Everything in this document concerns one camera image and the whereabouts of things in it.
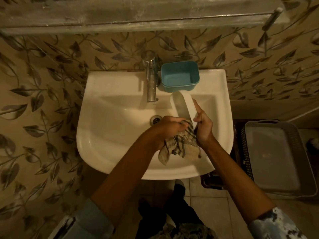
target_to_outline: sink drain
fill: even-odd
[[[155,124],[158,123],[161,119],[162,119],[161,116],[158,116],[158,115],[152,116],[151,119],[150,119],[150,125],[151,125],[151,126],[155,125]]]

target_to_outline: forearm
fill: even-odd
[[[204,150],[247,224],[276,206],[213,136]]]
[[[140,136],[91,196],[115,227],[155,151],[151,138],[145,134]]]

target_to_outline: hand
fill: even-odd
[[[197,144],[205,150],[209,146],[209,142],[215,139],[212,132],[213,121],[210,120],[197,101],[194,99],[193,101],[197,111],[197,116],[193,119],[194,122],[197,122]]]
[[[156,151],[160,150],[164,147],[165,139],[186,130],[188,123],[182,123],[184,120],[185,118],[181,117],[164,116],[160,122],[147,129],[143,135],[154,145]]]

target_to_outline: person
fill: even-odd
[[[254,238],[306,238],[292,220],[276,207],[274,202],[245,174],[212,133],[213,122],[194,100],[198,145],[221,177],[241,216]],[[167,138],[187,128],[183,118],[165,116],[146,130],[130,147],[101,186],[86,201],[74,217],[66,216],[51,233],[50,239],[110,238],[121,220],[126,205],[147,170],[157,150]],[[184,201],[185,187],[176,181],[173,195],[164,211],[170,215],[176,228],[166,224],[166,214],[142,201],[142,216],[136,239],[147,238],[218,238],[207,228],[196,212]]]

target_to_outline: grey plastic basket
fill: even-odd
[[[249,121],[241,130],[247,174],[268,193],[317,194],[316,181],[297,127],[277,120]]]

